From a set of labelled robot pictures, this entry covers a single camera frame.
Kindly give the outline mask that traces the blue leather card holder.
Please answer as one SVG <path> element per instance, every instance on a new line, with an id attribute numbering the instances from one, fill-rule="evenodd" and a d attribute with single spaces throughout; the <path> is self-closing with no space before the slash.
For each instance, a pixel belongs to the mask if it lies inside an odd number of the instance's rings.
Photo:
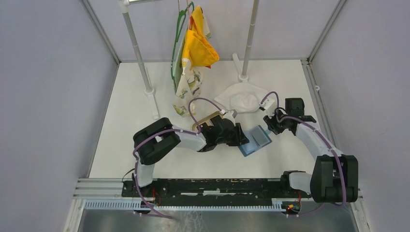
<path id="1" fill-rule="evenodd" d="M 244 134 L 248 138 L 249 142 L 238 147 L 242 155 L 244 157 L 248 157 L 249 155 L 272 143 L 272 140 L 269 137 L 270 132 L 270 130 L 264 130 L 260 125 L 249 131 L 245 131 Z"/>

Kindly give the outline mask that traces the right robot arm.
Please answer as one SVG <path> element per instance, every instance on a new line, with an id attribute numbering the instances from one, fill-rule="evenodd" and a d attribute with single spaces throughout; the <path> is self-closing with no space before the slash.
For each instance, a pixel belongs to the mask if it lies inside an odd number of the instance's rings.
<path id="1" fill-rule="evenodd" d="M 260 109 L 268 129 L 275 135 L 289 130 L 308 149 L 315 159 L 311 174 L 305 171 L 285 171 L 281 176 L 279 191 L 292 197 L 301 190 L 317 203 L 344 205 L 358 199 L 358 160 L 345 155 L 321 132 L 316 119 L 305 115 L 302 98 L 286 98 L 285 107 L 265 97 Z"/>

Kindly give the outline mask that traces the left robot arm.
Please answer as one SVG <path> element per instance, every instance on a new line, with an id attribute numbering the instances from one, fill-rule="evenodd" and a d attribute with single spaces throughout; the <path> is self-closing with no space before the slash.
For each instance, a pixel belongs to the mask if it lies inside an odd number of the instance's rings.
<path id="1" fill-rule="evenodd" d="M 135 133 L 132 138 L 132 154 L 136 159 L 134 192 L 140 197 L 151 193 L 155 164 L 176 147 L 208 152 L 221 144 L 239 147 L 249 143 L 240 123 L 221 116 L 211 118 L 210 123 L 200 124 L 200 131 L 185 130 L 163 117 Z"/>

